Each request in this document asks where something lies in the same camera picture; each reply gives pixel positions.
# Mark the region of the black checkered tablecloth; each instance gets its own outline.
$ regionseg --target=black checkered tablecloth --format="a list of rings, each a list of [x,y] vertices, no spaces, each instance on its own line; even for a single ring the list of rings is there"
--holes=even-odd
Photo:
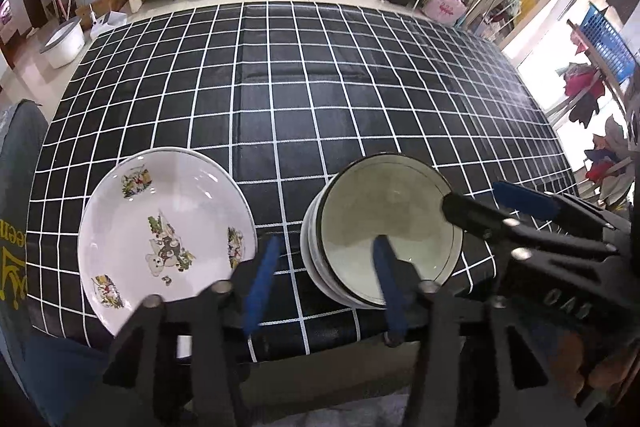
[[[51,335],[106,349],[111,335],[82,293],[77,238],[100,179],[154,146],[198,150],[228,169],[258,235],[282,233],[265,323],[245,357],[278,359],[384,329],[309,279],[300,226],[313,197],[351,161],[401,152],[453,189],[495,204],[505,179],[575,192],[558,138],[492,44],[426,20],[334,4],[251,3],[156,16],[100,36],[60,102],[40,154],[28,219],[29,305]],[[541,228],[547,223],[534,224]],[[451,279],[493,277],[465,235]]]

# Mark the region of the tile floor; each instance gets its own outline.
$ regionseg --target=tile floor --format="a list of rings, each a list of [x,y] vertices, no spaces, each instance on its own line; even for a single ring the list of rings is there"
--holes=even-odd
[[[135,14],[130,15],[129,22],[146,19],[155,15],[162,15],[169,12],[191,9],[201,6],[212,6],[215,4],[228,4],[236,2],[252,2],[266,0],[145,0],[142,8]],[[267,0],[267,1],[299,1],[299,2],[333,2],[348,6],[362,6],[367,8],[377,8],[391,10],[395,12],[407,13],[415,16],[422,16],[420,12],[396,6],[380,0]],[[130,13],[129,4],[126,4],[123,11]],[[7,70],[0,78],[0,108],[18,102],[22,98],[30,98],[41,105],[41,110],[47,121],[51,121],[56,112],[60,98],[66,89],[71,76],[76,70],[82,57],[91,46],[91,42],[85,44],[76,59],[64,66],[54,70],[49,66],[46,58],[40,55],[40,47],[44,41],[53,33],[56,27],[55,22],[50,21],[46,26],[37,31],[17,55],[15,60],[15,70]]]

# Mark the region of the blue crate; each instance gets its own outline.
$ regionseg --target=blue crate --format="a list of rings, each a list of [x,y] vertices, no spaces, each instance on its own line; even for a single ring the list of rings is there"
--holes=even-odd
[[[620,83],[631,76],[636,68],[634,56],[604,13],[592,3],[589,3],[587,15],[580,24],[580,31],[593,44]]]

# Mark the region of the pink bag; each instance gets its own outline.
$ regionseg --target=pink bag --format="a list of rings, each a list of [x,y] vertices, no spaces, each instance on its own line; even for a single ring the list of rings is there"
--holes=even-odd
[[[466,6],[459,0],[430,0],[422,12],[430,19],[449,26],[465,14]]]

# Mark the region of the blue plastic basket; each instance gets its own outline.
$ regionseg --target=blue plastic basket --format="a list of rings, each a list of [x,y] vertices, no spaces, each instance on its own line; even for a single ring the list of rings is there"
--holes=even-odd
[[[580,31],[593,44],[620,83],[631,76],[636,68],[634,56],[604,13],[591,3],[580,25]]]

